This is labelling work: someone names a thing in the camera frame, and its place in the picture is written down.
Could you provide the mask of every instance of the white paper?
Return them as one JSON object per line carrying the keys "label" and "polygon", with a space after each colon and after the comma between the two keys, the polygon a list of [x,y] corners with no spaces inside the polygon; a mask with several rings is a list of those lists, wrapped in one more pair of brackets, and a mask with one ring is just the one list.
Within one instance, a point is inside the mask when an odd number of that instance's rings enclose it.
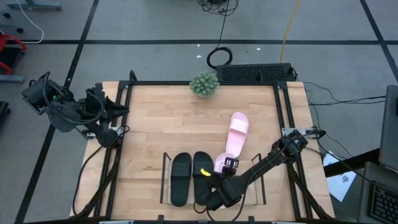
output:
{"label": "white paper", "polygon": [[[323,158],[323,166],[327,166],[335,162],[338,162],[338,160],[329,154]],[[355,176],[356,174],[350,171],[345,172],[344,174],[336,175],[334,177],[326,178],[326,181],[328,182],[329,193],[337,200],[342,202],[349,187],[353,183]]]}

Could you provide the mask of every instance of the yellow cable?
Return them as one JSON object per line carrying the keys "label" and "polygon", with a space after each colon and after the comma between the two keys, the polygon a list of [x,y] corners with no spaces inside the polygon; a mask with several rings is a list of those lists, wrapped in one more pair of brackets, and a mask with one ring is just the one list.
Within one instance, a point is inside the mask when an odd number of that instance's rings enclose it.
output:
{"label": "yellow cable", "polygon": [[280,60],[279,60],[279,63],[282,63],[282,59],[283,59],[283,57],[284,57],[284,50],[285,50],[285,42],[286,42],[287,33],[289,32],[290,25],[292,25],[294,15],[296,14],[297,6],[299,6],[299,4],[300,4],[300,0],[296,0],[296,5],[294,6],[293,13],[292,13],[292,15],[290,16],[289,24],[287,25],[287,28],[286,28],[286,32],[285,32],[285,36],[284,36],[284,42],[283,42],[283,44],[282,44],[282,51],[281,51],[281,53],[280,53]]}

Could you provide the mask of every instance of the red object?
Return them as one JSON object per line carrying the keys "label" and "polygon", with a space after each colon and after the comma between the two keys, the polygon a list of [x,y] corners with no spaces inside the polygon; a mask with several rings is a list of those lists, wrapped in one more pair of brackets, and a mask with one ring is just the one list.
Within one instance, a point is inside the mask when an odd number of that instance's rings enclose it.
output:
{"label": "red object", "polygon": [[[24,43],[22,43],[20,40],[18,40],[17,38],[11,36],[11,35],[0,35],[0,52],[2,52],[2,50],[6,47],[7,44],[7,40],[13,40],[15,41],[17,44],[19,44],[21,46],[20,51],[21,52],[25,52],[26,51],[26,45]],[[7,66],[5,63],[0,62],[0,67],[5,69],[5,71],[7,71],[6,73],[8,75],[12,75],[14,72],[12,71],[12,68],[10,68],[9,66]]]}

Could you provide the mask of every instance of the wooden table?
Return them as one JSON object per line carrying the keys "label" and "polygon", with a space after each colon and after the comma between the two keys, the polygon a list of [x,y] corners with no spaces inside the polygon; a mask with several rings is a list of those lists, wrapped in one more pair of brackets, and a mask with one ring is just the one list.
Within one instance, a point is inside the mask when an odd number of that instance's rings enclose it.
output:
{"label": "wooden table", "polygon": [[[118,82],[103,83],[106,95],[112,100],[116,98],[117,87]],[[303,83],[288,83],[288,87],[296,127],[311,127],[313,123]],[[284,101],[281,101],[285,125],[288,127],[287,112]],[[163,155],[166,152],[174,158],[180,152],[189,152],[193,156],[197,151],[205,151],[215,159],[225,149],[229,121],[237,111],[243,112],[249,119],[249,133],[239,158],[243,165],[239,166],[238,171],[242,172],[250,166],[251,159],[257,153],[265,157],[272,143],[280,138],[272,86],[222,85],[215,96],[209,99],[195,96],[187,85],[133,86],[127,118],[131,130],[124,137],[111,218],[157,220],[158,215],[164,215],[165,220],[208,220],[206,213],[194,212],[190,203],[192,195],[184,207],[160,203]],[[318,150],[315,140],[308,141],[308,147]],[[85,159],[98,146],[97,140],[89,140]],[[102,150],[95,155],[83,172],[76,199],[78,211],[98,188],[104,152]],[[334,217],[320,156],[304,149],[302,160],[309,191],[325,211]],[[294,220],[286,166],[282,164],[266,173],[264,186],[266,205],[245,203],[238,220],[248,220],[248,216],[254,216],[256,221]],[[302,194],[298,188],[297,192],[304,217]],[[248,194],[254,197],[248,200],[256,199],[255,192]],[[101,214],[104,214],[107,199],[106,192]],[[228,221],[235,217],[239,206],[219,209],[211,214],[215,220]]]}

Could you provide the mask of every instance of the slide sandal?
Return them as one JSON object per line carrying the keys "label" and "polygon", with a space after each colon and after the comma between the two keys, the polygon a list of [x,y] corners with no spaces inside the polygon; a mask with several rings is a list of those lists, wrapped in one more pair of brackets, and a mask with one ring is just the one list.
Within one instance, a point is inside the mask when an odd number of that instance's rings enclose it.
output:
{"label": "slide sandal", "polygon": [[195,202],[198,205],[206,205],[207,196],[211,193],[207,185],[207,176],[203,175],[200,170],[207,172],[213,170],[213,160],[205,152],[196,152],[193,156],[193,185],[195,191]]}
{"label": "slide sandal", "polygon": [[170,175],[172,205],[181,207],[187,203],[191,173],[191,155],[187,152],[178,154],[173,160],[172,173]]}
{"label": "slide sandal", "polygon": [[246,135],[249,130],[249,120],[241,112],[236,112],[232,115],[229,124],[228,140],[226,141],[225,152],[234,155],[234,158],[239,157],[242,151]]}
{"label": "slide sandal", "polygon": [[222,173],[223,172],[223,167],[225,166],[225,159],[229,158],[235,158],[235,156],[231,153],[224,152],[221,155],[219,155],[214,162],[214,171],[217,173]]}

